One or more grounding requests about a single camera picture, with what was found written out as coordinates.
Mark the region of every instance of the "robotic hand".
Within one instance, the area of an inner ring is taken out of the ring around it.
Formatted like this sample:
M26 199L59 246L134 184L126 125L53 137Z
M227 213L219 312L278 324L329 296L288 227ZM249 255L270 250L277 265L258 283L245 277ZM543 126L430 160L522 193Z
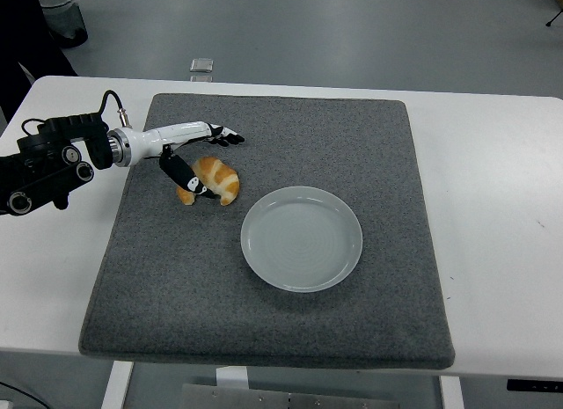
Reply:
M109 131L101 114L109 95L120 108L121 128ZM99 170L116 164L127 167L141 159L159 157L163 171L184 189L215 198L195 176L191 167L173 151L195 141L238 144L245 139L228 128L202 121L180 123L134 131L115 92L107 91L97 113L79 114L38 121L39 133L18 139L20 152L0 157L0 215L24 215L53 202L59 209L68 207L69 193L94 177L91 165L82 161L73 142L84 141L91 162Z
M195 141L218 143L223 147L245 141L237 132L203 121L179 123L136 132L131 127L117 128L108 133L113 162L118 166L137 164L143 158L160 157L160 168L177 184L190 192L208 198L215 194L195 176L192 168L173 151Z

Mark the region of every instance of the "gray carpet pad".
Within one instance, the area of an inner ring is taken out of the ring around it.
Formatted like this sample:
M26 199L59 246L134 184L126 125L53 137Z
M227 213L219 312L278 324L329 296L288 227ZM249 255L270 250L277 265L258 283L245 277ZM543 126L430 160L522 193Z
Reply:
M146 129L224 125L246 142L178 149L238 172L227 207L183 206L157 159L131 169L80 338L83 354L151 362L443 369L454 360L408 115L402 102L160 94ZM341 283L270 286L240 245L246 213L285 186L355 212L363 250Z

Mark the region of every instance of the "black wire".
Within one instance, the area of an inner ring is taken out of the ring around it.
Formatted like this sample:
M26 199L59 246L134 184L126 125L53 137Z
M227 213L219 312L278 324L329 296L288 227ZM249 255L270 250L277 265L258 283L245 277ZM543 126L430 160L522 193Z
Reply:
M100 106L100 108L98 110L98 114L102 114L104 112L104 110L106 109L107 97L109 97L110 95L115 98L115 101L117 101L117 106L120 109L123 108L123 105L121 104L121 100L118 97L118 95L115 93L115 91L107 90L106 92L104 92L104 97L102 98L102 105Z
M19 393L21 393L21 394L23 394L23 395L26 395L27 397L32 398L33 400L35 400L37 403L39 403L39 404L42 405L43 407L45 407L45 408L47 408L47 409L50 409L50 407L47 406L47 404L46 404L45 402L42 402L41 400L39 400L38 398L32 396L31 394L26 393L26 392L23 391L23 390L20 390L18 387L14 387L13 385L9 385L9 384L3 383L3 382L1 382L1 381L0 381L0 385L3 385L4 387L8 387L9 389L15 390L15 391L17 391L17 392L19 392Z
M44 120L42 119L27 119L26 121L24 121L21 124L21 130L23 130L27 136L31 136L32 134L30 134L29 132L26 131L26 124L29 123L30 121L38 121L39 123L45 123Z

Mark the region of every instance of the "ceramic plate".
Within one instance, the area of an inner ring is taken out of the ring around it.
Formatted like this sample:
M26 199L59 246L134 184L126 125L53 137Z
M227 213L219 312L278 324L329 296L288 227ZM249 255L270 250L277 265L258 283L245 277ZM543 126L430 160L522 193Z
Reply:
M362 228L340 198L308 186L278 189L243 221L243 254L272 286L316 292L344 280L362 253Z

